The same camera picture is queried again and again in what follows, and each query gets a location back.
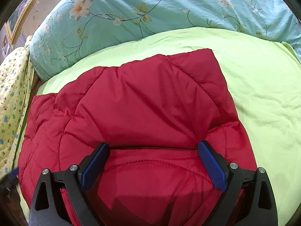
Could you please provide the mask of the gold framed landscape painting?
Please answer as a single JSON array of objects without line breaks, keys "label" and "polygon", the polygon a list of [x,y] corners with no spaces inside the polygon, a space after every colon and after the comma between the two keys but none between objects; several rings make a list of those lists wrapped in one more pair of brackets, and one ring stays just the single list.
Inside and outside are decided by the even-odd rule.
[{"label": "gold framed landscape painting", "polygon": [[12,15],[4,23],[4,28],[10,44],[15,44],[20,36],[22,25],[29,12],[38,0],[22,0]]}]

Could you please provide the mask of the teal floral quilt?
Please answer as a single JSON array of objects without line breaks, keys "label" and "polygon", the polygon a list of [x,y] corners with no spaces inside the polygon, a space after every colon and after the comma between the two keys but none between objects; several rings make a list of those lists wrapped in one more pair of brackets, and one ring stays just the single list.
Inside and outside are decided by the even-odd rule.
[{"label": "teal floral quilt", "polygon": [[47,81],[103,48],[190,27],[284,41],[300,54],[300,21],[283,0],[61,0],[33,34],[30,56]]}]

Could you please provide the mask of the yellow floral blanket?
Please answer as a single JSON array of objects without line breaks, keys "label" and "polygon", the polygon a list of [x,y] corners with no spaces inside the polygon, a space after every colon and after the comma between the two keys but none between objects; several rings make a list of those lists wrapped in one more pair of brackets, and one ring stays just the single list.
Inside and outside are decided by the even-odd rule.
[{"label": "yellow floral blanket", "polygon": [[31,40],[32,36],[29,36],[25,45],[12,51],[1,64],[1,178],[13,168],[19,134],[29,105],[35,73],[30,59]]}]

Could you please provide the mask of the light green bed sheet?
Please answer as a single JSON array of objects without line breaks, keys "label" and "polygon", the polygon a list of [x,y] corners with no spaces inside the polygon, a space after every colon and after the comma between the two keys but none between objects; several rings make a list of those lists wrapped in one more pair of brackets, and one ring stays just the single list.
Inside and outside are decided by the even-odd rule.
[{"label": "light green bed sheet", "polygon": [[97,66],[202,48],[211,49],[219,62],[256,162],[267,170],[279,225],[285,225],[300,205],[300,61],[288,43],[201,27],[162,32],[88,55],[37,94],[57,93]]}]

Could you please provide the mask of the red puffer jacket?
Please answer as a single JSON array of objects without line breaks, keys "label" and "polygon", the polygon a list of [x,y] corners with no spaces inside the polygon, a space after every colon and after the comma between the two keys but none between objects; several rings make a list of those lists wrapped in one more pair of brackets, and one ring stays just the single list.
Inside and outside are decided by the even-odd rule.
[{"label": "red puffer jacket", "polygon": [[198,157],[206,140],[247,170],[256,161],[210,49],[96,67],[58,93],[35,96],[18,167],[31,204],[43,169],[63,171],[110,147],[86,194],[106,225],[201,225],[217,203]]}]

